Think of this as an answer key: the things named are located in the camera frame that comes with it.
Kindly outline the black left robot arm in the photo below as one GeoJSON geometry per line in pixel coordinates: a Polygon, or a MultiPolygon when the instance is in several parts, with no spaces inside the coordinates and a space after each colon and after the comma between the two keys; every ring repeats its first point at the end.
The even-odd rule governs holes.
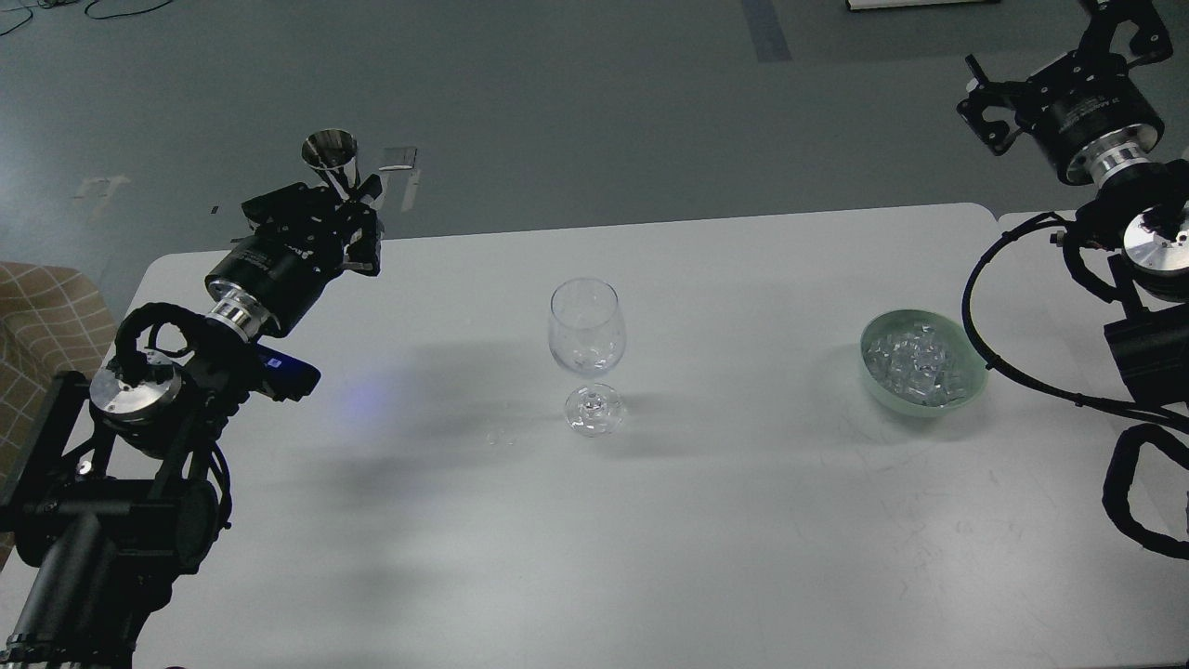
{"type": "Polygon", "coordinates": [[[4,531],[34,568],[5,668],[130,668],[145,621],[229,528],[229,419],[321,377],[265,339],[291,334],[345,272],[380,270],[384,179],[322,178],[243,204],[251,231],[205,278],[209,310],[146,302],[97,372],[55,378],[4,490],[4,531]]]}

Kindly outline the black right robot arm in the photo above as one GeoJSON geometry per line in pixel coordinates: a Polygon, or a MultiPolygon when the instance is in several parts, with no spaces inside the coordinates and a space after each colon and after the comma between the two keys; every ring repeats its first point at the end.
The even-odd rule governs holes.
{"type": "Polygon", "coordinates": [[[984,147],[1001,156],[1028,135],[1062,183],[1096,193],[1072,217],[1040,213],[999,236],[965,280],[962,326],[987,370],[1075,406],[1133,419],[1105,471],[1105,515],[1143,549],[1184,560],[1185,541],[1147,529],[1130,505],[1143,446],[1179,467],[1188,457],[1185,415],[1175,411],[1188,397],[1188,166],[1184,158],[1152,157],[1165,124],[1130,77],[1138,67],[1170,59],[1174,46],[1151,1],[1086,1],[1083,10],[1089,23],[1078,46],[1023,81],[994,81],[976,57],[965,57],[971,80],[956,111],[984,147]],[[993,351],[973,322],[973,292],[984,269],[1038,231],[1052,231],[1071,280],[1124,309],[1103,334],[1128,399],[1045,384],[993,351]]]}

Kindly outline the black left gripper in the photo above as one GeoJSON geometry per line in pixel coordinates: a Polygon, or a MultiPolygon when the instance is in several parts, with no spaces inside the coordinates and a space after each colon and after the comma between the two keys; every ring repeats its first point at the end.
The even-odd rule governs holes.
{"type": "Polygon", "coordinates": [[[344,202],[331,187],[292,183],[243,203],[251,234],[205,276],[208,313],[243,339],[285,337],[346,271],[380,274],[383,179],[370,175],[344,202]]]}

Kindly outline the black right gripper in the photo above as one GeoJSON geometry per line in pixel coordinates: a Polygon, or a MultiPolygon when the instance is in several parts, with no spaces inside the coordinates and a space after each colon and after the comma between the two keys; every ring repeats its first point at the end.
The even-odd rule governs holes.
{"type": "Polygon", "coordinates": [[[1105,138],[1155,149],[1165,124],[1130,78],[1131,65],[1171,59],[1174,45],[1152,1],[1083,1],[1089,24],[1082,59],[1067,52],[1023,81],[993,81],[977,56],[967,53],[971,75],[957,114],[994,156],[1024,133],[1032,135],[1065,185],[1100,181],[1092,173],[1092,144],[1105,138]],[[1116,30],[1127,33],[1128,56],[1114,51],[1116,30]]]}

